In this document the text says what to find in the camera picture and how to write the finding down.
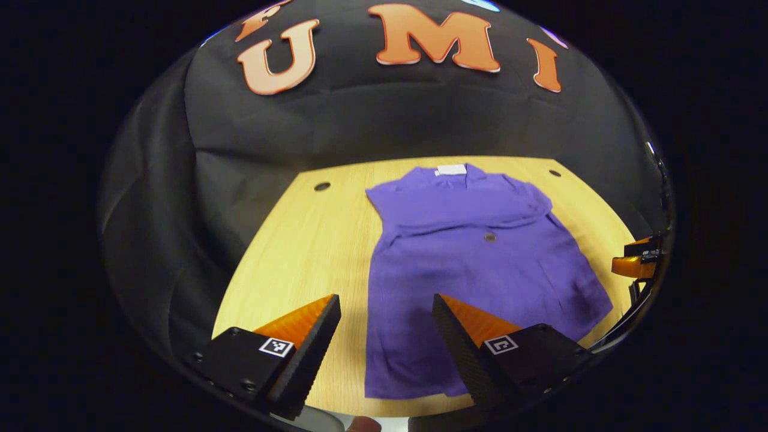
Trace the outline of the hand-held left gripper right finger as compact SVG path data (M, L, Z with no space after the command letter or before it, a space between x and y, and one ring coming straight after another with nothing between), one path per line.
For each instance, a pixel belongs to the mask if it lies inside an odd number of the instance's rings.
M477 407L532 404L593 363L593 353L548 323L522 328L437 293L431 315Z

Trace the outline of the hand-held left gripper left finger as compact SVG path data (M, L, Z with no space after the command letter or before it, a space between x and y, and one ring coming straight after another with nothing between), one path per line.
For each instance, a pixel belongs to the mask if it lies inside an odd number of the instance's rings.
M256 330L231 326L190 353L198 377L239 404L294 420L342 317L332 293Z

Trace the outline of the black backdrop cloth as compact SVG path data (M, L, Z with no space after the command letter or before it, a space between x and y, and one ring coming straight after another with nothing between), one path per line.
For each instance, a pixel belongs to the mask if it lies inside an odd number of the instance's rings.
M423 56L382 65L375 4L488 21L498 72ZM482 0L291 0L173 63L113 139L98 227L127 320L162 356L211 336L234 268L299 172L387 158L549 158L646 237L664 229L655 134L574 42Z

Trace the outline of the purple knit shirt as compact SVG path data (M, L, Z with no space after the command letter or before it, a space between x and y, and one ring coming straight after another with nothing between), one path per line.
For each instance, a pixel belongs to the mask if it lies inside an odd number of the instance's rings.
M414 167L367 190L382 222L368 273L368 398L464 395L431 315L451 298L581 341L613 309L538 187L475 165Z

